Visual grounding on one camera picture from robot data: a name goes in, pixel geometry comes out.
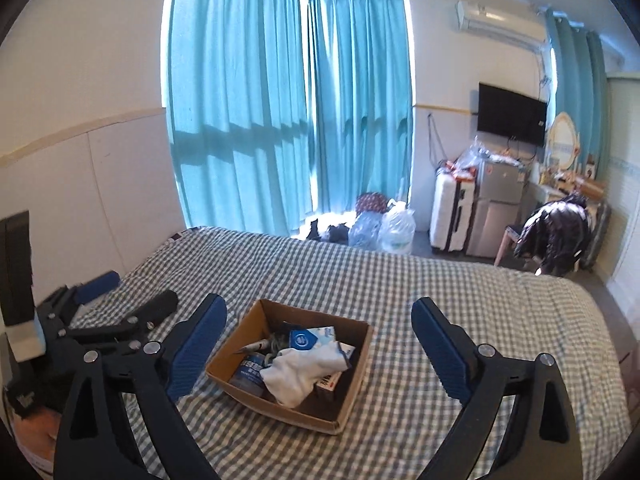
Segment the person left hand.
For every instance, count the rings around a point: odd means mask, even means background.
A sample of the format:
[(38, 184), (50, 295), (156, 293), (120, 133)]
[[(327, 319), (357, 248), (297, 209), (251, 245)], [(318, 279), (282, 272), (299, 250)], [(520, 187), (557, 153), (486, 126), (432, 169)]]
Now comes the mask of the person left hand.
[(61, 415), (37, 408), (26, 417), (13, 415), (11, 426), (17, 447), (43, 479), (53, 478), (53, 463)]

